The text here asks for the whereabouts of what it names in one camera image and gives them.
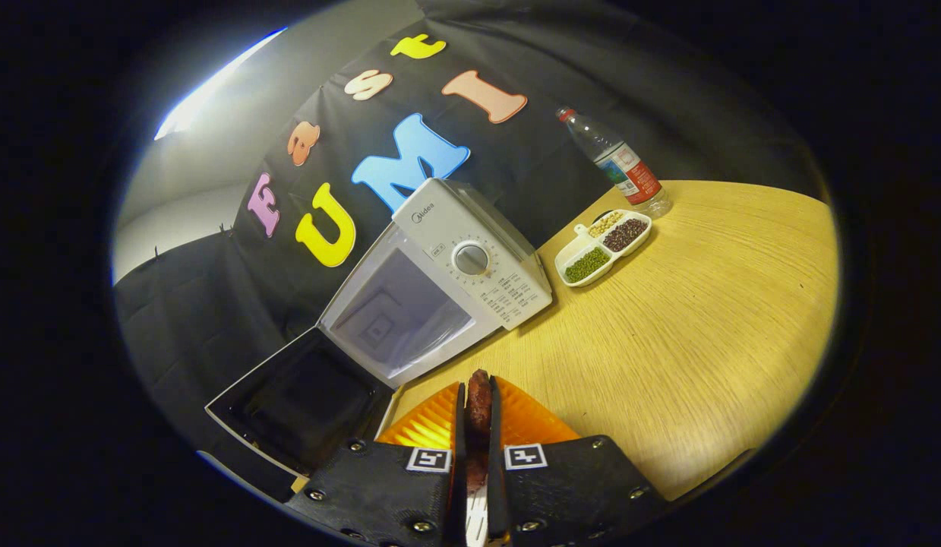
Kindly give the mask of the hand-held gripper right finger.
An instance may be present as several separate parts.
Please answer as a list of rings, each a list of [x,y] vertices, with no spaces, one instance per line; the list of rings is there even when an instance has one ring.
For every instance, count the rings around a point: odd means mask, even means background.
[[[490,540],[606,546],[668,512],[668,499],[610,437],[578,435],[504,378],[490,385]]]

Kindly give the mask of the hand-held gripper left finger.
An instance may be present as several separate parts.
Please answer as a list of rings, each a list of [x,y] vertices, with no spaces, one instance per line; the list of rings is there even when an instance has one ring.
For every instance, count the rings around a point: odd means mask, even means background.
[[[465,409],[453,382],[376,439],[346,440],[287,508],[353,545],[466,545]]]

